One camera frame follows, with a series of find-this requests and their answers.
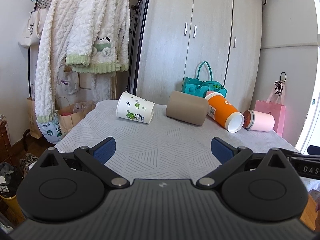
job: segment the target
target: white paper cup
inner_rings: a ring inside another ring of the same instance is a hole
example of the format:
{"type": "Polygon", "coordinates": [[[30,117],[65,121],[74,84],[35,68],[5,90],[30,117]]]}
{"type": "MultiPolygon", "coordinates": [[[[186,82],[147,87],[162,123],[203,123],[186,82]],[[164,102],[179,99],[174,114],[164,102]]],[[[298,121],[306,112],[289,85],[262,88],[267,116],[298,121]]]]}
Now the white paper cup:
{"type": "Polygon", "coordinates": [[[155,103],[129,94],[126,91],[119,98],[116,115],[132,121],[150,123],[154,108],[155,103]]]}

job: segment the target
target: brown paper bag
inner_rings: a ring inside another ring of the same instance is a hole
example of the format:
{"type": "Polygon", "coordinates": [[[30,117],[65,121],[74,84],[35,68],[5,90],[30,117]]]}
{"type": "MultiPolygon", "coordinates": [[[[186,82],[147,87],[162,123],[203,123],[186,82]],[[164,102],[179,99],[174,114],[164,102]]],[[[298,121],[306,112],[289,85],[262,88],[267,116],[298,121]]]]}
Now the brown paper bag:
{"type": "Polygon", "coordinates": [[[39,127],[36,122],[35,102],[32,101],[31,98],[27,98],[27,105],[28,105],[30,135],[36,139],[39,139],[43,135],[42,135],[42,132],[39,130],[39,127]]]}
{"type": "Polygon", "coordinates": [[[61,115],[62,113],[72,113],[74,106],[75,104],[64,107],[58,111],[60,129],[63,137],[65,137],[73,127],[75,127],[82,119],[84,119],[85,116],[96,107],[96,104],[92,103],[91,107],[87,107],[74,114],[69,114],[66,116],[61,115]]]}

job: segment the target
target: bed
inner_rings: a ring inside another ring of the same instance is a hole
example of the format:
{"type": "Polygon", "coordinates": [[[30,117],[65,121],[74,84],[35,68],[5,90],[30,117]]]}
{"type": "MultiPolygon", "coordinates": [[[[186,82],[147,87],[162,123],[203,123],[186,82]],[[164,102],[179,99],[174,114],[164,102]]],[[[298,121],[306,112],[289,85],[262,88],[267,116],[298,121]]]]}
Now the bed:
{"type": "Polygon", "coordinates": [[[116,140],[116,152],[105,164],[133,182],[141,179],[185,179],[196,182],[221,163],[211,153],[211,140],[220,137],[234,147],[246,146],[266,153],[272,147],[296,151],[273,130],[229,133],[207,116],[202,126],[168,118],[166,106],[156,105],[150,124],[116,117],[118,100],[97,104],[55,147],[73,152],[93,147],[108,136],[116,140]]]}

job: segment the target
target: green cuff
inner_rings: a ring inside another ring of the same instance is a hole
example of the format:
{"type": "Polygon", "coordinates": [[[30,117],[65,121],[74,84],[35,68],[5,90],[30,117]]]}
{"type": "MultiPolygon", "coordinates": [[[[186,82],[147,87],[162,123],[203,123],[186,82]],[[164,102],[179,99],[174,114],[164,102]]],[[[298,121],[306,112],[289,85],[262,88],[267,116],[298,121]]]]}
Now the green cuff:
{"type": "Polygon", "coordinates": [[[67,55],[66,65],[77,65],[79,67],[87,67],[90,63],[90,55],[67,55]]]}
{"type": "Polygon", "coordinates": [[[52,121],[54,118],[54,114],[44,115],[44,116],[37,116],[38,123],[46,123],[52,121]]]}
{"type": "Polygon", "coordinates": [[[90,64],[88,67],[79,67],[78,65],[73,65],[72,71],[78,73],[103,74],[115,71],[128,71],[128,69],[128,65],[120,65],[116,62],[104,62],[98,64],[90,64]]]}

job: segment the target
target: wooden cabinet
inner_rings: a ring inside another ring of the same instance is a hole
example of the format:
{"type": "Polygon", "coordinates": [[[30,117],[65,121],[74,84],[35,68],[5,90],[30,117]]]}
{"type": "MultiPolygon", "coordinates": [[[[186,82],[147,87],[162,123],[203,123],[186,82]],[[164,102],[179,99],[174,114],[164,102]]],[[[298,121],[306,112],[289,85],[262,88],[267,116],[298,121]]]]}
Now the wooden cabinet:
{"type": "Polygon", "coordinates": [[[234,0],[227,99],[240,112],[250,108],[256,83],[262,28],[261,0],[234,0]]]}
{"type": "Polygon", "coordinates": [[[192,4],[193,0],[149,1],[137,83],[139,97],[166,105],[172,91],[181,91],[192,4]]]}
{"type": "Polygon", "coordinates": [[[10,141],[7,134],[7,129],[5,125],[7,124],[7,120],[2,116],[0,116],[0,163],[6,161],[12,164],[11,156],[12,149],[10,145],[10,141]]]}
{"type": "MultiPolygon", "coordinates": [[[[231,25],[232,0],[194,0],[185,77],[195,77],[197,66],[205,60],[212,68],[214,80],[223,85],[231,25]]],[[[209,77],[207,68],[201,68],[199,80],[209,77]]]]}
{"type": "MultiPolygon", "coordinates": [[[[167,104],[202,61],[244,111],[253,95],[260,54],[261,0],[149,0],[138,62],[137,96],[167,104]]],[[[199,79],[209,80],[201,69],[199,79]]]]}

